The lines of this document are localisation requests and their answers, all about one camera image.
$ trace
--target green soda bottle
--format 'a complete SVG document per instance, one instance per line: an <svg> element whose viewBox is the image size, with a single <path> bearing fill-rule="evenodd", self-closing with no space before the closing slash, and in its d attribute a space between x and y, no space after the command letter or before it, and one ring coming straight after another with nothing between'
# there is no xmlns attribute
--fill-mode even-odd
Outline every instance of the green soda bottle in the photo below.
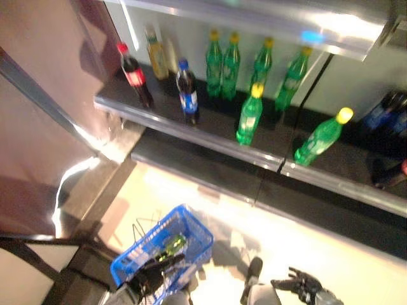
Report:
<svg viewBox="0 0 407 305"><path fill-rule="evenodd" d="M300 87L301 80L307 73L308 58L311 51L311 48L306 46L303 47L299 57L296 58L290 65L279 96L275 100L276 111L284 111L290 106L291 99L297 92L298 87Z"/></svg>
<svg viewBox="0 0 407 305"><path fill-rule="evenodd" d="M230 36L230 44L223 59L222 97L232 100L236 95L237 74L240 65L240 53L237 48L239 35L234 32Z"/></svg>
<svg viewBox="0 0 407 305"><path fill-rule="evenodd" d="M239 144L250 145L254 132L259 124L261 113L263 112L263 103L261 95L264 86L261 83L252 85L251 96L244 102L242 112L240 113L239 128L236 132L236 139Z"/></svg>
<svg viewBox="0 0 407 305"><path fill-rule="evenodd" d="M206 53L206 90L210 97L216 97L221 91L222 51L219 46L219 34L212 30L209 34L210 46Z"/></svg>
<svg viewBox="0 0 407 305"><path fill-rule="evenodd" d="M165 250L160 255L156 256L155 259L161 262L170 256L174 256L185 246L185 244L185 236L179 233L168 241Z"/></svg>
<svg viewBox="0 0 407 305"><path fill-rule="evenodd" d="M254 73L250 82L250 92L254 83L266 85L268 71L272 68L272 47L273 39L266 38L265 43L254 62Z"/></svg>
<svg viewBox="0 0 407 305"><path fill-rule="evenodd" d="M341 135L342 125L349 122L354 115L351 108L344 107L335 118L321 123L307 141L294 154L295 162L309 165L319 154L335 143Z"/></svg>

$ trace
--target red bottle cap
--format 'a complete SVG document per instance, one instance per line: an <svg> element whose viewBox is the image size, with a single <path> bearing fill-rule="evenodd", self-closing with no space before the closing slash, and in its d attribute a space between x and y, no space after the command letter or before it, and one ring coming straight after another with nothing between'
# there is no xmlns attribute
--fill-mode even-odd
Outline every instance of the red bottle cap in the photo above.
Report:
<svg viewBox="0 0 407 305"><path fill-rule="evenodd" d="M120 52L121 54L126 53L126 52L128 51L127 44L125 44L125 43L118 43L118 44L117 44L117 50L119 50L119 52Z"/></svg>
<svg viewBox="0 0 407 305"><path fill-rule="evenodd" d="M401 170L403 171L403 173L407 176L407 159L405 159L403 161L403 163L401 163Z"/></svg>

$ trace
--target yellow juice bottle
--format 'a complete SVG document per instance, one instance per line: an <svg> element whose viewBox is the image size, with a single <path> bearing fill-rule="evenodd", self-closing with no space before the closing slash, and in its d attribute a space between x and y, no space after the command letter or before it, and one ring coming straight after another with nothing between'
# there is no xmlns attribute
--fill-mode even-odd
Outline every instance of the yellow juice bottle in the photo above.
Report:
<svg viewBox="0 0 407 305"><path fill-rule="evenodd" d="M145 32L148 41L148 55L154 74L158 79L165 79L168 77L168 67L165 61L163 45L157 41L157 36L152 25L147 25Z"/></svg>

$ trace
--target white floor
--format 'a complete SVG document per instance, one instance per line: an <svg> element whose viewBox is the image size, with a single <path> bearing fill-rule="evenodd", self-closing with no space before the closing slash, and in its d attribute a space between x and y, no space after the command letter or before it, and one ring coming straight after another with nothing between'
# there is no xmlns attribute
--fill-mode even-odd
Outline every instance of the white floor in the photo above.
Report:
<svg viewBox="0 0 407 305"><path fill-rule="evenodd" d="M134 243L136 219L154 220L140 220L147 231L183 203L195 210L216 241L213 259L203 267L206 279L191 293L194 305L239 304L244 287L239 267L254 256L263 260L264 283L287 278L292 266L316 276L345 305L407 304L403 260L142 163L103 217L100 237L122 252ZM278 294L283 305L302 304L290 292Z"/></svg>

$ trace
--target blue shopping basket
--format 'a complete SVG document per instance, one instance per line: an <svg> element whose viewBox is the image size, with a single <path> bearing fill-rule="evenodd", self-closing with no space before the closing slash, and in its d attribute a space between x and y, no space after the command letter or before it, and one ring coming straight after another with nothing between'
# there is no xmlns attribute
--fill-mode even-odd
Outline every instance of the blue shopping basket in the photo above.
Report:
<svg viewBox="0 0 407 305"><path fill-rule="evenodd" d="M213 235L189 212L184 205L173 209L148 233L119 255L111 264L110 271L117 286L130 280L148 260L165 250L171 238L177 234L186 238L180 253L185 255L181 267L165 277L164 285L147 298L149 304L159 304L168 294L183 288L204 262L212 256Z"/></svg>

